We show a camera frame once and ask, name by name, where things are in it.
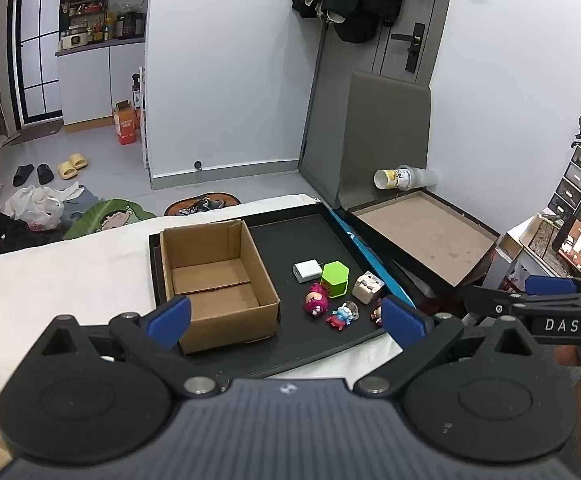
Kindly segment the white purple cube toy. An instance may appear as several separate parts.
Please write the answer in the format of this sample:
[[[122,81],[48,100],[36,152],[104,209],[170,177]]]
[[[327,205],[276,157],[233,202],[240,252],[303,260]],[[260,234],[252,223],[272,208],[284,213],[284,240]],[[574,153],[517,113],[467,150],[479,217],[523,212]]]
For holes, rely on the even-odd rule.
[[[353,285],[353,297],[361,304],[371,304],[379,298],[379,293],[385,287],[385,282],[378,276],[368,271],[357,278]]]

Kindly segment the blue red figurine keychain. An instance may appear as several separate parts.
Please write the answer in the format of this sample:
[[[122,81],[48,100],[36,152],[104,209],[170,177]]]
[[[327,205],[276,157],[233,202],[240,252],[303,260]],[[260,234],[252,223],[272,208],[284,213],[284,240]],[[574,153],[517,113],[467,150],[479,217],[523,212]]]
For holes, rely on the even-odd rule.
[[[345,301],[325,320],[328,326],[335,328],[338,332],[345,330],[348,326],[359,320],[359,308],[353,301]]]

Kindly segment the brown cardboard box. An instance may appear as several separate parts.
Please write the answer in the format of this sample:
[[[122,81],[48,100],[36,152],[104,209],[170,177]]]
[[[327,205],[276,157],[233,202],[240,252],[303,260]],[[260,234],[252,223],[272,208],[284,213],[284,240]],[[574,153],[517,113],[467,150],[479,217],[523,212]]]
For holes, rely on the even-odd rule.
[[[184,353],[276,334],[280,298],[243,220],[167,229],[159,244],[166,297],[191,301]]]

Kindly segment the green hexagonal box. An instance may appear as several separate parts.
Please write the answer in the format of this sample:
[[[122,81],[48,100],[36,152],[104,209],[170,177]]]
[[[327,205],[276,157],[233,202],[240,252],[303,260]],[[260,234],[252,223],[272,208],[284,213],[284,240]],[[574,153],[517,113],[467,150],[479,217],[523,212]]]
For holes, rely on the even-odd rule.
[[[327,290],[330,298],[345,296],[348,290],[349,268],[340,261],[325,263],[320,284]]]

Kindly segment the magenta hooded figurine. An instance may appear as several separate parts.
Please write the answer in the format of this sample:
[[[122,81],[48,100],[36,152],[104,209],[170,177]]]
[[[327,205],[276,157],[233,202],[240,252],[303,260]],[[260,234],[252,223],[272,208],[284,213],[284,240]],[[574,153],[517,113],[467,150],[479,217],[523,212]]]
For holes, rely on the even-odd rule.
[[[329,291],[320,283],[310,286],[305,297],[304,310],[312,318],[319,318],[329,310]]]

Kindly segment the white power adapter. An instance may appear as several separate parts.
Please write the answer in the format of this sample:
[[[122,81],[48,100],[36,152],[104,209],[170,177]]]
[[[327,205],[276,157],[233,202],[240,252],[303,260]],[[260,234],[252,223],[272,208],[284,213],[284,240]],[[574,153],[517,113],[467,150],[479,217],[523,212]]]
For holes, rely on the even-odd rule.
[[[294,263],[292,271],[299,283],[307,283],[319,280],[319,278],[321,278],[323,269],[317,260],[312,259]]]

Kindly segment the blue flat package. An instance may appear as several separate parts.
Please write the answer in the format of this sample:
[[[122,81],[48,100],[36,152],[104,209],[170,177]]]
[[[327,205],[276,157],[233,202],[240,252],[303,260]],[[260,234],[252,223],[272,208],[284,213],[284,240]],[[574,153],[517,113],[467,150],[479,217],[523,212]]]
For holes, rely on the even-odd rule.
[[[370,270],[386,283],[388,292],[399,297],[408,306],[416,308],[417,299],[421,299],[422,294],[411,278],[391,258],[382,258],[378,252],[365,243],[359,233],[344,220],[341,210],[331,209],[330,213],[333,214],[341,229],[346,232],[353,245],[359,249],[359,252],[368,261]]]

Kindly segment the black shallow tray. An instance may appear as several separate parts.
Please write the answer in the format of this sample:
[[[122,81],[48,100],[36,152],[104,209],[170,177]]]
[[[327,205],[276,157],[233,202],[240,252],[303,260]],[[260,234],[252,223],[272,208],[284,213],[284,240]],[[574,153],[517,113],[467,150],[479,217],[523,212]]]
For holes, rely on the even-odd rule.
[[[354,278],[371,271],[327,207],[313,204],[263,212],[244,221],[281,299],[280,328],[271,338],[196,352],[187,359],[222,379],[266,377],[385,339],[383,330],[371,321],[368,308],[362,308],[359,320],[341,332],[312,320],[303,311],[309,286],[293,277],[294,263],[311,258],[324,263],[340,261]]]

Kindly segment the green cartoon cushion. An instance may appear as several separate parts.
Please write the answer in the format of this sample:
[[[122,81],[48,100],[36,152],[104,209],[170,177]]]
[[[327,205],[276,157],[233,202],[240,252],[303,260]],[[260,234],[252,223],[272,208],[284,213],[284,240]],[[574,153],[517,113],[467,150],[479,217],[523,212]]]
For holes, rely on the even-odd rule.
[[[130,200],[101,200],[90,207],[66,232],[64,240],[74,240],[85,235],[130,226],[154,219],[155,214],[144,210]]]

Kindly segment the white table cloth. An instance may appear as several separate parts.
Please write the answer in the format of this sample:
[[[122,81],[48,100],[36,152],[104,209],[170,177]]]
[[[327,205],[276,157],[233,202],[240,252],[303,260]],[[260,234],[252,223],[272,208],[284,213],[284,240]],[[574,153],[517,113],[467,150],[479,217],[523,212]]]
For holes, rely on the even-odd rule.
[[[0,256],[0,391],[44,328],[60,314],[104,325],[122,312],[155,307],[148,239],[174,226],[243,218],[313,204],[285,195],[192,217],[159,217]]]

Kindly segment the dark floor mat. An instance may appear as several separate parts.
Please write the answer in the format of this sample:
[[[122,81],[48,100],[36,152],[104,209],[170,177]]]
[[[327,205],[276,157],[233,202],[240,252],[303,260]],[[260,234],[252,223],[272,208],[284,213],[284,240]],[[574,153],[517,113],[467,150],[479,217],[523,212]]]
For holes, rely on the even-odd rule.
[[[240,200],[228,193],[206,193],[199,196],[179,200],[164,211],[165,216],[191,216],[198,212],[206,212],[226,207],[240,205]]]

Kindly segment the stacked paper cups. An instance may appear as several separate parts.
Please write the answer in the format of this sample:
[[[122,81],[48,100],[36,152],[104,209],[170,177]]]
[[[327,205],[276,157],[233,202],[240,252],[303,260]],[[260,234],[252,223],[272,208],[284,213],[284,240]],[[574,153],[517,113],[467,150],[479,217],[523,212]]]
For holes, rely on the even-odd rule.
[[[379,191],[405,192],[418,188],[430,188],[437,184],[438,179],[432,170],[402,165],[394,169],[376,170],[373,182]]]

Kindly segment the white plastic bag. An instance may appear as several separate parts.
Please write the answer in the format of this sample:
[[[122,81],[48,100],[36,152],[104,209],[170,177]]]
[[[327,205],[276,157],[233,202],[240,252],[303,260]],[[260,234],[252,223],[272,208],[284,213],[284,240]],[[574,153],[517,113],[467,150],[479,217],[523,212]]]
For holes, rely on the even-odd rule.
[[[63,190],[49,186],[26,186],[6,200],[3,214],[25,221],[33,231],[55,230],[62,221],[65,202],[78,198],[84,191],[79,182]]]

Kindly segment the yellow slippers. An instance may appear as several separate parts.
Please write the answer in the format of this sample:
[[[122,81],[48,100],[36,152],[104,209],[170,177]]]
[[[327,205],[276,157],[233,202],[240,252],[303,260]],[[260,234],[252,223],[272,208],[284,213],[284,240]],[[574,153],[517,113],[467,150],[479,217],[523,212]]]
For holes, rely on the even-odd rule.
[[[70,180],[77,177],[80,170],[89,166],[89,161],[82,154],[76,153],[68,157],[57,166],[59,177],[63,180]]]

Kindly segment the orange cardboard box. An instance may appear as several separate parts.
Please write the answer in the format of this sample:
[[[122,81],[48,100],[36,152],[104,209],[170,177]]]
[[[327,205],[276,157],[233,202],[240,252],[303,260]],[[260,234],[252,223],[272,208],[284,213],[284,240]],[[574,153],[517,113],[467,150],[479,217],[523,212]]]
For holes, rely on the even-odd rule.
[[[128,100],[115,104],[114,122],[119,144],[133,144],[136,141],[136,114],[135,108]]]

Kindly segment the grey door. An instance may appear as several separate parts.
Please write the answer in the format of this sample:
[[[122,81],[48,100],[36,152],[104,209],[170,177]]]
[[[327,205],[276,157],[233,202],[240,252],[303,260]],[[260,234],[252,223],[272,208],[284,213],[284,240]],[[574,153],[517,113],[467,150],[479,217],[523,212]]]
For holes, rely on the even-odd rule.
[[[386,193],[379,168],[427,164],[431,83],[450,0],[402,0],[391,25],[362,21],[363,44],[324,28],[299,173],[334,209]]]

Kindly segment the kitchen counter cabinet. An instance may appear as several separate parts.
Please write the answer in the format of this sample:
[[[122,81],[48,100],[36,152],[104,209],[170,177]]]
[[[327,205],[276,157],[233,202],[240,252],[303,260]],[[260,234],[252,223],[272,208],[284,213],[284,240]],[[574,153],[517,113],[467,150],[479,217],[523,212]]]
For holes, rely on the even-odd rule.
[[[110,126],[144,66],[148,0],[59,0],[56,53],[65,130]]]

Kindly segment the black framed glass door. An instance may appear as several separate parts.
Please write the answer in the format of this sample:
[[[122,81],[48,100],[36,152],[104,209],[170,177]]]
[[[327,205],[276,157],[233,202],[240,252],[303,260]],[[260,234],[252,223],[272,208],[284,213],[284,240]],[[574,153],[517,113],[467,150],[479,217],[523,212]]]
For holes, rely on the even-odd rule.
[[[60,0],[10,0],[10,72],[18,127],[62,116],[59,10]]]

